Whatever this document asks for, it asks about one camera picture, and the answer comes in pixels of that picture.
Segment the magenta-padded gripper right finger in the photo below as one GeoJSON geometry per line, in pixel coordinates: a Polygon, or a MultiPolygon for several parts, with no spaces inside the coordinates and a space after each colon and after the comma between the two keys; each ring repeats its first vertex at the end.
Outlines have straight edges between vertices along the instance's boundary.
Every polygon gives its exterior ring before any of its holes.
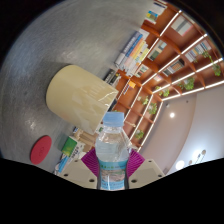
{"type": "Polygon", "coordinates": [[[130,189],[140,188],[164,177],[153,159],[145,159],[132,150],[127,163],[127,180],[130,189]]]}

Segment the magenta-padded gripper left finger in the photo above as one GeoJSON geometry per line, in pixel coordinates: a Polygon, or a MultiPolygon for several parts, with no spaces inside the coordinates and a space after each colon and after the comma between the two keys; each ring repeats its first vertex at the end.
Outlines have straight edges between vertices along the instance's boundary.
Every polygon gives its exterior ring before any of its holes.
{"type": "Polygon", "coordinates": [[[99,163],[92,148],[81,159],[74,159],[60,174],[60,177],[84,188],[96,189],[99,163]]]}

